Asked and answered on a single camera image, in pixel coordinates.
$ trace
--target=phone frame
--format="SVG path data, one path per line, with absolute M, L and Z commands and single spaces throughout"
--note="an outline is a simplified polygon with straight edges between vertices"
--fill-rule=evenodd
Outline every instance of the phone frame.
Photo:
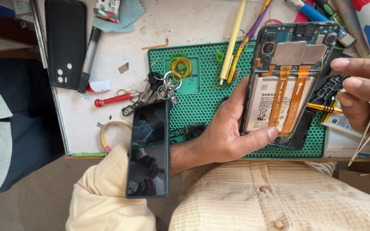
M 155 195 L 155 196 L 128 196 L 127 194 L 127 189 L 128 189 L 128 179 L 129 179 L 129 173 L 130 173 L 130 160 L 131 160 L 131 155 L 132 155 L 132 136 L 134 134 L 134 120 L 135 120 L 135 114 L 136 110 L 138 108 L 143 108 L 147 107 L 149 105 L 153 104 L 160 104 L 164 102 L 165 103 L 165 155 L 166 155 L 166 162 L 165 162 L 165 173 L 166 173 L 166 179 L 165 179 L 165 193 L 163 195 Z M 126 181 L 126 186 L 125 186 L 125 198 L 127 199 L 142 199 L 142 198 L 164 198 L 169 195 L 169 172 L 170 172 L 170 163 L 171 163 L 171 153 L 170 153 L 170 141 L 169 141 L 169 111 L 171 109 L 171 105 L 167 100 L 160 100 L 151 104 L 145 104 L 139 107 L 136 107 L 134 109 L 134 115 L 132 119 L 132 131 L 131 131 L 131 144 L 130 144 L 130 153 L 128 155 L 128 171 L 127 171 L 127 181 Z
M 245 127 L 245 123 L 247 122 L 247 120 L 249 120 L 249 118 L 248 118 L 249 103 L 250 103 L 251 100 L 253 100 L 253 99 L 251 99 L 251 96 L 252 96 L 252 91 L 254 90 L 252 88 L 252 86 L 253 86 L 253 83 L 254 83 L 255 78 L 256 78 L 255 75 L 258 73 L 255 70 L 255 67 L 257 65 L 256 58 L 257 58 L 257 56 L 258 56 L 258 54 L 259 54 L 259 52 L 262 48 L 263 43 L 266 42 L 265 40 L 262 41 L 263 33 L 265 33 L 266 32 L 265 30 L 267 30 L 268 28 L 278 28 L 278 27 L 289 28 L 289 27 L 296 27 L 297 25 L 309 25 L 309 24 L 318 25 L 318 26 L 337 26 L 336 33 L 339 34 L 339 30 L 340 30 L 339 24 L 337 24 L 336 22 L 333 22 L 333 21 L 317 21 L 317 22 L 288 23 L 288 24 L 269 24 L 269 25 L 263 26 L 259 30 L 258 35 L 257 35 L 255 48 L 254 48 L 254 57 L 252 58 L 252 61 L 251 61 L 250 74 L 249 74 L 249 83 L 248 83 L 248 88 L 247 88 L 246 95 L 245 95 L 244 107 L 243 107 L 242 116 L 241 116 L 241 124 L 239 126 L 239 134 L 241 136 L 245 135 L 244 133 L 247 133 L 247 132 L 244 132 L 243 130 L 244 130 L 244 127 Z M 310 93 L 305 98 L 305 102 L 309 102 L 309 100 L 310 100 L 310 98 L 311 98 L 311 96 L 312 96 L 312 94 L 315 90 L 316 83 L 318 82 L 319 78 L 321 77 L 320 76 L 321 72 L 324 71 L 325 68 L 328 68 L 327 67 L 327 64 L 328 64 L 327 60 L 331 56 L 333 49 L 334 49 L 334 44 L 329 49 L 329 53 L 322 60 L 321 70 L 318 71 L 318 72 L 309 73 L 309 76 L 314 76 L 316 79 L 314 80 L 314 82 L 311 86 Z M 286 136 L 287 139 L 290 139 L 293 136 L 293 134 L 295 133 L 296 128 L 298 127 L 298 124 L 299 124 L 298 121 L 302 118 L 306 107 L 307 107 L 306 103 L 304 103 L 303 106 L 300 108 L 298 114 L 296 115 L 297 121 L 295 122 L 295 124 L 293 126 L 293 129 L 291 130 L 289 135 Z

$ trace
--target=battery label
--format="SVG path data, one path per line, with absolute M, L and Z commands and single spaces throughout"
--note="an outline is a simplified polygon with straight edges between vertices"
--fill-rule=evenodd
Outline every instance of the battery label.
M 306 80 L 299 108 L 302 108 L 306 96 L 309 94 L 314 77 L 308 77 Z M 291 104 L 292 94 L 294 92 L 296 77 L 290 76 L 287 82 L 286 91 L 279 114 L 277 128 L 279 132 L 285 124 L 288 116 L 289 106 Z M 276 77 L 259 77 L 255 80 L 253 87 L 253 97 L 251 98 L 251 107 L 248 114 L 248 123 L 245 126 L 246 131 L 255 131 L 269 125 L 270 113 L 272 110 L 273 101 L 275 98 L 276 85 L 278 78 Z

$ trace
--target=camera lens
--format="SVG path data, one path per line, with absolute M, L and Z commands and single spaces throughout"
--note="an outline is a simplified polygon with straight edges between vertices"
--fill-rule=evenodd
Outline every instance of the camera lens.
M 264 45 L 264 53 L 271 53 L 273 51 L 273 44 L 267 43 Z

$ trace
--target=white table surface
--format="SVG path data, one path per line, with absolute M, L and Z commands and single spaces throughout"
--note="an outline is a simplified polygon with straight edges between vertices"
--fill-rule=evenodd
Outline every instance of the white table surface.
M 134 22 L 135 31 L 130 33 L 101 33 L 90 81 L 109 80 L 112 89 L 107 92 L 86 92 L 95 99 L 107 99 L 116 96 L 119 89 L 137 89 L 143 91 L 148 74 L 147 50 L 142 47 L 165 44 L 182 46 L 223 42 L 224 35 L 230 35 L 240 1 L 225 0 L 157 0 L 155 5 L 149 0 L 140 0 L 145 14 Z M 92 28 L 95 0 L 81 0 L 87 7 L 87 40 Z M 248 31 L 263 6 L 259 3 L 246 2 L 245 12 L 240 29 Z M 45 32 L 44 0 L 38 0 L 39 12 Z M 269 19 L 266 13 L 262 22 Z M 283 0 L 277 0 L 272 9 L 271 18 L 283 23 L 294 22 L 298 10 Z M 146 26 L 146 34 L 139 29 Z M 129 62 L 129 70 L 120 74 L 118 68 Z M 60 110 L 62 113 L 65 137 L 70 153 L 104 152 L 99 141 L 100 128 L 97 122 L 105 124 L 112 120 L 132 122 L 132 115 L 124 117 L 121 109 L 130 101 L 123 101 L 95 107 L 68 89 L 57 88 Z M 123 125 L 111 127 L 106 133 L 110 147 L 120 142 L 129 145 L 131 132 Z M 325 157 L 352 157 L 349 151 L 327 151 Z

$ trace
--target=green rubber mat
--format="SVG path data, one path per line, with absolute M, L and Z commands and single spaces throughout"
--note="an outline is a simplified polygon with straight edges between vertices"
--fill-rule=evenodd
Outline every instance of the green rubber mat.
M 240 41 L 235 44 L 234 54 Z M 168 64 L 172 55 L 183 53 L 187 55 L 193 66 L 192 75 L 182 81 L 176 90 L 179 103 L 171 108 L 171 136 L 179 135 L 185 125 L 205 122 L 208 124 L 218 110 L 223 97 L 229 96 L 234 87 L 226 84 L 219 86 L 219 76 L 222 65 L 216 59 L 216 49 L 226 53 L 227 42 L 209 43 L 193 46 L 175 46 L 148 50 L 149 70 L 164 74 L 170 71 Z M 239 79 L 249 75 L 249 66 L 254 54 L 255 41 L 250 41 L 242 51 L 236 68 L 240 69 Z M 319 122 L 322 113 L 318 112 L 312 121 L 305 145 L 300 151 L 266 146 L 246 155 L 244 158 L 322 158 L 324 156 L 325 127 Z

